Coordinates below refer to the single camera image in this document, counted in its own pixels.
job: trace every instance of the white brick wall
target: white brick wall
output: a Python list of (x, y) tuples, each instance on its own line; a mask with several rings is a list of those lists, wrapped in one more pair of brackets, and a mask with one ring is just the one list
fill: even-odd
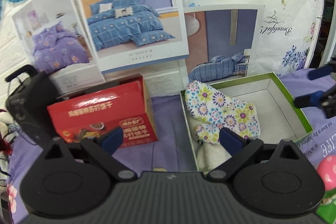
[[(0, 28), (0, 108), (5, 107), (8, 84), (5, 77), (21, 66), (28, 64), (20, 41), (16, 36), (11, 16), (22, 7), (6, 3), (5, 12)], [(126, 75), (141, 73), (147, 83), (151, 96), (177, 94), (187, 84), (185, 61), (171, 61), (158, 65), (142, 67), (133, 70), (119, 71), (105, 75), (107, 80), (113, 80)], [(13, 80), (11, 91), (18, 86), (18, 81)]]

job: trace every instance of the blue plaid bedding set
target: blue plaid bedding set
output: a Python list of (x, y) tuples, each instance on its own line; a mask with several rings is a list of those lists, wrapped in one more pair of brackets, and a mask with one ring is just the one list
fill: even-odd
[(137, 47), (175, 38), (163, 30), (159, 13), (140, 0), (101, 0), (87, 19), (97, 51), (133, 41)]
[(239, 52), (232, 57), (215, 56), (209, 62), (197, 65), (188, 74), (189, 82), (200, 81), (209, 82), (230, 77), (238, 71), (238, 64), (244, 63), (245, 57)]

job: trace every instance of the purple fabric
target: purple fabric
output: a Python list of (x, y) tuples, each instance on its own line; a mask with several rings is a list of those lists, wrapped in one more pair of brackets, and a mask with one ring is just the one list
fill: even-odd
[(65, 28), (63, 27), (63, 23), (60, 21), (57, 24), (51, 26), (50, 28), (45, 28), (40, 33), (33, 35), (31, 38), (35, 42), (35, 44), (38, 44), (39, 42), (43, 42), (43, 38), (45, 38), (45, 34), (48, 33), (48, 35), (51, 35), (53, 33), (57, 32), (65, 32)]
[(20, 197), (19, 186), (29, 168), (42, 152), (41, 147), (32, 144), (34, 142), (25, 133), (21, 133), (15, 139), (12, 156), (9, 161), (10, 183), (17, 189), (15, 197), (16, 212), (12, 214), (14, 224), (20, 223), (28, 215)]
[[(152, 98), (152, 107), (159, 141), (119, 149), (113, 157), (138, 174), (154, 168), (164, 168), (171, 172), (195, 170), (179, 95)], [(42, 151), (39, 146), (28, 143), (23, 137), (33, 143), (25, 133), (18, 136), (9, 162), (11, 183), (17, 190), (22, 178)], [(28, 213), (19, 192), (15, 200), (16, 213), (12, 217), (14, 224), (18, 224)]]
[[(327, 91), (335, 85), (330, 76), (310, 81), (307, 77), (310, 70), (312, 69), (302, 69), (280, 77), (293, 97), (318, 90)], [(326, 155), (336, 154), (336, 117), (326, 119), (324, 113), (317, 107), (307, 107), (302, 110), (314, 131), (297, 142), (297, 145), (308, 160), (317, 166)]]
[(72, 64), (89, 63), (87, 53), (74, 33), (50, 32), (41, 34), (36, 43), (33, 56), (38, 71), (50, 74)]

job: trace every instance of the bed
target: bed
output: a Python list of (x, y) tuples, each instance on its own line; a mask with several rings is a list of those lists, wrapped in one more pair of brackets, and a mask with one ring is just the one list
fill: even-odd
[(244, 63), (244, 54), (239, 52), (232, 57), (215, 56), (209, 62), (197, 65), (188, 74), (189, 82), (198, 80), (200, 82), (209, 82), (220, 80), (235, 75), (238, 71), (238, 64)]
[(159, 13), (139, 0), (102, 0), (87, 19), (97, 51), (133, 41), (137, 47), (175, 38), (163, 29)]
[(72, 64), (89, 63), (89, 58), (77, 35), (63, 28), (62, 22), (32, 36), (35, 42), (33, 58), (36, 69), (50, 74)]

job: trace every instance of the red cardboard box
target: red cardboard box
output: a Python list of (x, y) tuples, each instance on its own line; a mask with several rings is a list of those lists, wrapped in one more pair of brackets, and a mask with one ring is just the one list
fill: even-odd
[(47, 108), (56, 132), (68, 143), (99, 137), (117, 126), (124, 131), (121, 147), (158, 140), (142, 77)]

